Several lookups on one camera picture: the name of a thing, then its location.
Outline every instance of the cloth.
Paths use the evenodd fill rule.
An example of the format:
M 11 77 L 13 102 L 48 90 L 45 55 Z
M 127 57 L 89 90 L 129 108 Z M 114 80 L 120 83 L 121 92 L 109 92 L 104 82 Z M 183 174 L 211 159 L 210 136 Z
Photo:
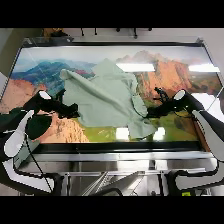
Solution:
M 125 73 L 108 59 L 92 68 L 95 76 L 85 79 L 63 69 L 63 103 L 78 104 L 79 122 L 86 127 L 128 127 L 132 138 L 143 138 L 156 130 L 146 124 L 147 108 L 136 93 L 138 85 L 132 73 Z

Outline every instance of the gray-green cloth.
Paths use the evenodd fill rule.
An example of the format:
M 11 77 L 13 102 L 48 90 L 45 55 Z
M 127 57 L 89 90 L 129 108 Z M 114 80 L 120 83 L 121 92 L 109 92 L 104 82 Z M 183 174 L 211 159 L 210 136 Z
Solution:
M 86 127 L 128 127 L 132 138 L 143 138 L 156 130 L 144 122 L 147 108 L 136 93 L 134 74 L 125 73 L 108 59 L 92 68 L 95 76 L 85 79 L 63 69 L 63 103 L 78 104 L 79 122 Z

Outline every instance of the floor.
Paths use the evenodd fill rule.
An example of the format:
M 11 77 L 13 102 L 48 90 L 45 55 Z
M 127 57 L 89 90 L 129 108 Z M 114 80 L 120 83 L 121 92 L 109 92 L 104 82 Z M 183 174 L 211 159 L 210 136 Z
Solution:
M 71 36 L 81 36 L 80 29 L 75 28 L 65 28 L 64 30 L 66 33 L 68 33 Z M 102 36 L 127 36 L 127 35 L 133 35 L 133 32 L 131 29 L 121 29 L 119 33 L 116 32 L 115 28 L 99 28 L 97 29 L 98 35 Z M 93 28 L 85 28 L 84 34 L 87 35 L 93 35 L 94 36 L 94 29 Z M 153 28 L 152 31 L 148 31 L 147 28 L 139 28 L 137 29 L 137 34 L 139 36 L 155 36 L 156 35 L 166 35 L 166 36 L 199 36 L 203 37 L 208 45 L 208 48 L 211 52 L 211 55 L 214 59 L 214 62 L 219 67 L 220 71 L 224 72 L 224 29 L 202 29 L 202 28 L 189 28 L 189 29 L 183 29 L 183 28 Z M 113 166 L 108 166 L 108 164 L 104 164 L 105 167 L 108 169 L 115 169 Z M 212 170 L 215 167 L 215 162 L 208 161 L 208 160 L 200 160 L 200 161 L 169 161 L 168 163 L 166 161 L 157 161 L 156 166 L 160 169 L 169 167 L 169 168 L 177 168 L 177 167 L 188 167 L 188 168 L 199 168 L 199 167 L 205 167 L 206 170 Z M 54 163 L 54 164 L 41 164 L 43 171 L 45 172 L 52 172 L 53 170 L 60 170 L 66 171 L 69 167 L 68 163 Z M 85 171 L 90 171 L 92 166 L 88 164 L 87 166 L 82 166 L 82 168 Z M 101 170 L 97 165 L 95 165 L 95 170 Z M 37 171 L 35 168 L 35 164 L 30 164 L 26 170 L 29 170 L 30 172 Z M 224 195 L 223 193 L 223 187 L 216 187 L 213 189 L 214 195 Z M 3 185 L 0 185 L 0 195 L 17 195 L 18 193 L 14 190 L 11 190 Z

